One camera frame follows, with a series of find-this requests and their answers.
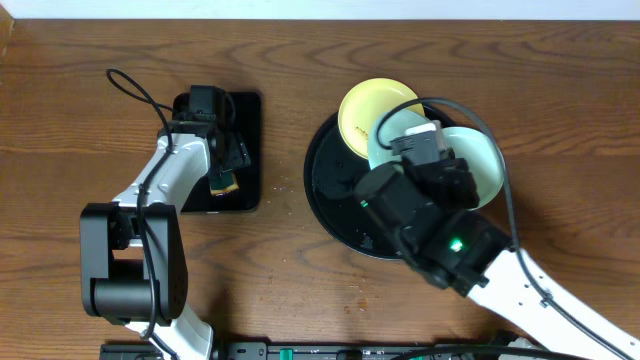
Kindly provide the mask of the yellow green scrub sponge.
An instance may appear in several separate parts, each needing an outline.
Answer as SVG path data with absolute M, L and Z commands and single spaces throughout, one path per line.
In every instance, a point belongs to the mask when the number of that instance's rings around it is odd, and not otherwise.
M 239 189 L 236 175 L 231 172 L 222 172 L 209 177 L 209 188 L 212 196 L 223 196 Z

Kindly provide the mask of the light blue plate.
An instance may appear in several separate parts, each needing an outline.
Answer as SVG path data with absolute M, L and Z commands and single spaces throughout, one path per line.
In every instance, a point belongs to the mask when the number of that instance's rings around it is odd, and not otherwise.
M 392 140 L 405 135 L 405 131 L 409 128 L 430 123 L 430 120 L 410 110 L 403 109 L 394 114 L 389 120 L 382 124 L 380 117 L 373 125 L 367 142 L 367 156 L 369 168 L 374 168 L 388 163 L 400 162 L 401 156 L 394 155 L 392 150 L 386 150 L 380 146 L 376 139 L 376 135 L 380 136 L 380 140 L 389 145 Z

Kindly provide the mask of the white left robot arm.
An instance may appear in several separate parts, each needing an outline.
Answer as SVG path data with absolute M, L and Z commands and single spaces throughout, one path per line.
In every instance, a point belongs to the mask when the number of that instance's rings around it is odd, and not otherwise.
M 80 215 L 85 312 L 151 342 L 134 357 L 214 359 L 215 332 L 187 303 L 178 217 L 249 211 L 260 194 L 262 122 L 172 121 L 149 163 L 107 203 Z

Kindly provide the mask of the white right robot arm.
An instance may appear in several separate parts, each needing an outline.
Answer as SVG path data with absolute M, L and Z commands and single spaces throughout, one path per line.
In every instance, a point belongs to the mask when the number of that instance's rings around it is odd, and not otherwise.
M 590 359 L 636 359 L 639 341 L 565 290 L 502 230 L 471 211 L 466 161 L 389 162 L 354 196 L 427 283 L 509 320 L 544 348 Z

